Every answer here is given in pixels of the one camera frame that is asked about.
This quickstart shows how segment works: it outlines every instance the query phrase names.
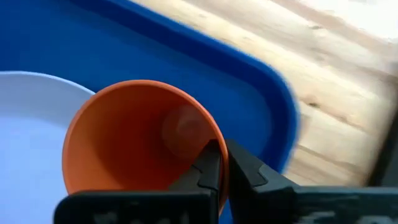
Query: wooden table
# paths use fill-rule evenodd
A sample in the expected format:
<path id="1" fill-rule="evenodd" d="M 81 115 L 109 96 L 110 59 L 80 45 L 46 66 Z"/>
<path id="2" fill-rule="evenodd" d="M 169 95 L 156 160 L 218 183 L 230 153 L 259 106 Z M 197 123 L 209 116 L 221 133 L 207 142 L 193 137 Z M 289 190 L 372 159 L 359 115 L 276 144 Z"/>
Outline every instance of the wooden table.
<path id="1" fill-rule="evenodd" d="M 368 178 L 396 109 L 391 47 L 266 0 L 133 1 L 281 72 L 301 113 L 286 177 L 302 185 L 361 185 Z"/>

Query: orange cup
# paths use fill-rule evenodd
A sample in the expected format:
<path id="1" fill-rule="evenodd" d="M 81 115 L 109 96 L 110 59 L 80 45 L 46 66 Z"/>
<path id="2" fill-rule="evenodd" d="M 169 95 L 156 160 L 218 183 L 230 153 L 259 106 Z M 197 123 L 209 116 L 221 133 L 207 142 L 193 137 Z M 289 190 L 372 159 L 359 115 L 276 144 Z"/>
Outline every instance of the orange cup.
<path id="1" fill-rule="evenodd" d="M 113 84 L 92 96 L 69 126 L 62 154 L 67 191 L 167 190 L 210 139 L 221 150 L 221 211 L 228 194 L 228 151 L 209 112 L 166 83 Z"/>

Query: blue tray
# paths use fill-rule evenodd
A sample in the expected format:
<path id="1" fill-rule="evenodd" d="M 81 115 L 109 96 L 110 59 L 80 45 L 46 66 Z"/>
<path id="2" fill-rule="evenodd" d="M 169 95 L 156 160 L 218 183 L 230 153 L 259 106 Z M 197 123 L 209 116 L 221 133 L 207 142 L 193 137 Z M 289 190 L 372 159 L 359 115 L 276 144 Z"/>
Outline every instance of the blue tray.
<path id="1" fill-rule="evenodd" d="M 269 66 L 125 0 L 0 1 L 0 70 L 62 77 L 93 91 L 123 80 L 169 83 L 281 172 L 298 113 Z M 229 223 L 226 206 L 221 223 Z"/>

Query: cup rim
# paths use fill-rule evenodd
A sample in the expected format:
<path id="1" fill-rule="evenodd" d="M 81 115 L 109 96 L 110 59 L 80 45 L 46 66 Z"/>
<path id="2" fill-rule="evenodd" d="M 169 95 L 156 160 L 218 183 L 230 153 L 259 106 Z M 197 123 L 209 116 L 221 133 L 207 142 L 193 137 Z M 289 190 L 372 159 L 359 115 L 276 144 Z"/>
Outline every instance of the cup rim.
<path id="1" fill-rule="evenodd" d="M 124 88 L 126 86 L 154 86 L 157 88 L 161 88 L 167 91 L 170 91 L 180 97 L 182 97 L 184 100 L 189 102 L 192 106 L 194 106 L 206 119 L 206 121 L 210 124 L 212 130 L 216 133 L 217 141 L 219 142 L 220 145 L 220 153 L 222 157 L 221 161 L 221 166 L 222 166 L 222 171 L 220 175 L 220 206 L 219 206 L 219 214 L 223 211 L 224 204 L 226 202 L 227 196 L 228 196 L 228 185 L 229 185 L 229 161 L 228 161 L 228 148 L 226 146 L 224 137 L 220 131 L 220 128 L 218 127 L 216 121 L 212 117 L 212 115 L 206 110 L 205 107 L 203 107 L 194 97 L 190 96 L 188 93 L 185 93 L 183 90 L 169 85 L 167 83 L 155 81 L 155 80 L 128 80 L 128 81 L 123 81 L 119 83 L 112 84 L 110 86 L 107 86 L 106 88 L 103 88 L 96 94 L 94 94 L 92 97 L 90 97 L 89 100 L 87 100 L 83 106 L 78 110 L 76 115 L 73 117 L 67 134 L 65 136 L 65 141 L 63 143 L 63 150 L 62 150 L 62 174 L 63 174 L 63 180 L 65 182 L 65 186 L 67 189 L 68 194 L 72 192 L 71 189 L 71 183 L 68 179 L 68 169 L 67 169 L 67 163 L 64 162 L 66 158 L 68 158 L 68 147 L 69 147 L 69 142 L 70 138 L 72 136 L 72 132 L 75 129 L 75 126 L 80 119 L 81 115 L 84 113 L 84 111 L 92 105 L 96 100 L 101 98 L 102 96 L 108 94 L 111 91 Z"/>

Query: white bowl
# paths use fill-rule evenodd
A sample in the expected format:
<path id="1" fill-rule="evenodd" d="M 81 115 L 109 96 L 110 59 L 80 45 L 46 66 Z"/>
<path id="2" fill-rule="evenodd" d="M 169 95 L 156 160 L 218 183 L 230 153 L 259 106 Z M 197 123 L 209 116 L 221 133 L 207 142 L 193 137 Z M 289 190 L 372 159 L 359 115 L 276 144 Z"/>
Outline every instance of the white bowl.
<path id="1" fill-rule="evenodd" d="M 1 223 L 52 223 L 67 196 L 62 146 L 69 123 L 94 92 L 34 72 L 0 72 Z"/>

